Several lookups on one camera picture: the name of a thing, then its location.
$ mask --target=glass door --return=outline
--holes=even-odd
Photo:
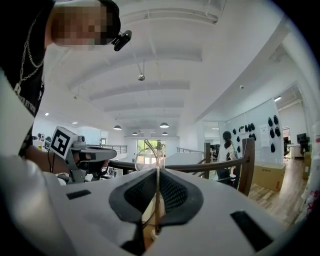
[[[161,149],[164,157],[166,157],[166,141],[165,140],[149,140],[151,146],[154,149]],[[136,162],[138,164],[153,164],[156,162],[156,158],[152,150],[149,148],[143,139],[138,139],[136,143],[136,155],[137,157]]]

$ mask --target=ceiling beam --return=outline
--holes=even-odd
[[[116,88],[107,89],[103,91],[98,91],[89,96],[90,101],[96,101],[100,99],[104,99],[107,97],[128,94],[128,93],[136,93],[143,91],[156,91],[156,90],[190,90],[189,81],[174,81],[167,80],[161,81],[161,86],[158,85],[157,81],[154,82],[140,82],[132,85],[123,85],[117,86]]]
[[[175,53],[170,54],[172,51],[168,51],[168,53],[162,53],[157,54],[157,60],[158,61],[170,61],[170,60],[179,60],[179,61],[192,61],[192,62],[201,62],[202,56],[198,54],[190,54],[189,52],[181,52],[181,53]],[[67,87],[69,90],[72,90],[73,88],[77,87],[79,84],[86,83],[87,81],[97,78],[100,75],[103,75],[107,72],[113,71],[115,69],[119,69],[121,67],[130,66],[136,63],[142,63],[145,62],[154,62],[155,57],[153,54],[147,54],[140,57],[137,57],[136,59],[133,58],[125,58],[121,59],[118,62],[111,63],[111,65],[106,66],[105,61],[102,63],[99,63],[99,65],[93,65],[90,68],[88,68],[86,71],[82,72],[80,75],[77,75],[74,77],[70,83],[67,84]]]
[[[154,119],[178,119],[179,114],[140,114],[140,115],[120,115],[117,120],[154,120]]]
[[[142,102],[142,103],[132,103],[132,104],[123,104],[118,106],[106,106],[104,108],[105,112],[113,111],[126,111],[126,110],[137,110],[137,109],[163,109],[163,108],[183,108],[183,101],[168,101],[168,102]]]

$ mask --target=wooden railing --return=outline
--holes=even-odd
[[[166,165],[166,169],[171,169],[184,173],[193,173],[196,175],[199,173],[200,177],[206,179],[209,178],[209,172],[213,170],[220,170],[225,168],[236,167],[237,172],[235,177],[227,177],[224,179],[218,179],[217,182],[224,182],[227,180],[234,180],[234,187],[241,193],[248,196],[252,178],[254,175],[255,167],[255,140],[254,138],[245,138],[242,140],[242,158],[235,160],[214,162],[214,163],[203,163],[207,158],[203,159],[199,164],[185,164],[185,165]],[[109,163],[110,167],[123,169],[123,175],[128,174],[128,171],[135,171],[135,163],[121,162],[111,160]]]

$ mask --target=staircase railing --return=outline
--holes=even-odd
[[[177,153],[204,153],[203,151],[187,149],[187,148],[182,148],[182,147],[177,147],[176,152]]]
[[[105,149],[115,150],[117,154],[125,154],[127,153],[126,145],[99,145]]]
[[[255,140],[253,138],[245,138],[242,140],[242,158],[235,160],[214,162],[214,163],[199,163],[199,164],[184,164],[184,165],[167,165],[166,169],[171,169],[184,173],[199,173],[199,176],[209,178],[209,172],[213,170],[221,170],[231,167],[236,167],[235,177],[227,177],[216,180],[217,182],[233,181],[233,187],[241,193],[248,196],[255,167]],[[135,171],[135,164],[131,162],[121,162],[111,160],[110,167],[123,169],[123,175],[128,174],[128,171]]]

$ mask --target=white panel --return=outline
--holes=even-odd
[[[237,154],[238,157],[242,157],[243,155],[242,140],[244,138],[248,138],[250,134],[250,132],[247,132],[246,134],[240,134],[239,128],[242,126],[244,127],[245,125],[248,125],[246,114],[239,115],[226,122],[226,130],[231,133],[231,140],[234,145],[234,149],[237,150],[238,146],[240,146],[241,152]]]
[[[274,115],[278,117],[279,123],[274,124]],[[252,110],[246,112],[247,122],[253,123],[255,126],[254,132],[256,136],[255,141],[255,162],[256,163],[270,163],[270,164],[282,164],[284,162],[284,140],[282,136],[282,120],[279,118],[276,103],[273,99],[253,108]],[[274,144],[275,152],[271,152],[271,147],[261,147],[260,140],[260,129],[259,126],[268,124],[268,118],[272,119],[273,126],[268,125],[268,131],[270,134],[270,129],[275,131],[276,127],[279,127],[281,135],[278,137],[274,134],[274,138],[270,139],[271,143]]]

